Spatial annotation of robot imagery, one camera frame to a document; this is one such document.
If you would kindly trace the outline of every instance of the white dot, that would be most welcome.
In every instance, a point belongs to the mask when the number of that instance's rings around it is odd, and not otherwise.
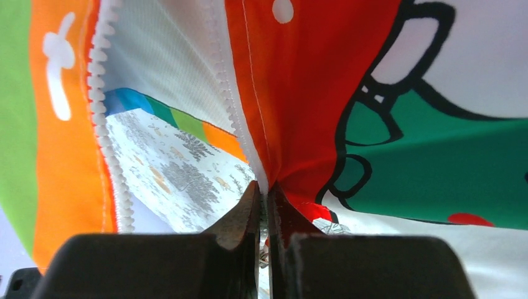
[[[293,19],[293,4],[290,0],[275,0],[271,11],[280,24],[286,24]]]

